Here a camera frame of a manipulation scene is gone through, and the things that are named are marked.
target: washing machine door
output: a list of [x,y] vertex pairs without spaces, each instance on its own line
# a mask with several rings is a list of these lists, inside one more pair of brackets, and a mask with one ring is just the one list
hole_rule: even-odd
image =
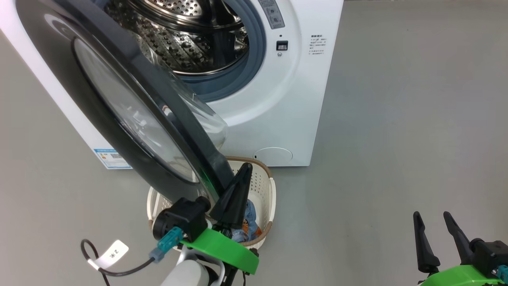
[[216,148],[227,131],[220,117],[92,2],[18,0],[16,7],[75,103],[151,186],[171,201],[218,199],[233,178]]

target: white cable tag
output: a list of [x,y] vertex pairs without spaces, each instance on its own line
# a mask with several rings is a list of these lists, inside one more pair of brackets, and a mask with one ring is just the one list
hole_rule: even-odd
[[107,269],[111,265],[115,264],[118,260],[120,260],[120,258],[122,258],[122,256],[124,256],[128,250],[128,246],[126,246],[120,240],[117,240],[113,242],[108,250],[106,250],[106,252],[104,252],[101,257],[96,259],[94,263],[102,269]]

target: stainless steel drum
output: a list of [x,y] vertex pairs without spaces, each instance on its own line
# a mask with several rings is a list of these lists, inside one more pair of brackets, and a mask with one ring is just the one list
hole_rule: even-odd
[[112,0],[105,11],[152,63],[180,75],[217,73],[249,49],[241,19],[222,0]]

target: blue and white sticker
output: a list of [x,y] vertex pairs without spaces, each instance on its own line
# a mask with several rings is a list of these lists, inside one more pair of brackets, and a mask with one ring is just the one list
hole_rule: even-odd
[[94,149],[107,169],[132,169],[115,149]]

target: white laundry basket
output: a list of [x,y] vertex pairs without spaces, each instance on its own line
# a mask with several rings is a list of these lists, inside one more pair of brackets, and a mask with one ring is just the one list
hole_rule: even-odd
[[[273,217],[275,216],[275,181],[268,167],[257,160],[242,157],[227,157],[227,159],[235,174],[245,162],[249,162],[253,166],[248,198],[254,204],[256,209],[256,223],[263,232],[258,238],[241,244],[247,248],[259,249],[265,242],[266,236],[272,228]],[[150,187],[146,201],[146,210],[150,226],[159,212],[169,208],[171,205],[171,201],[167,200]]]

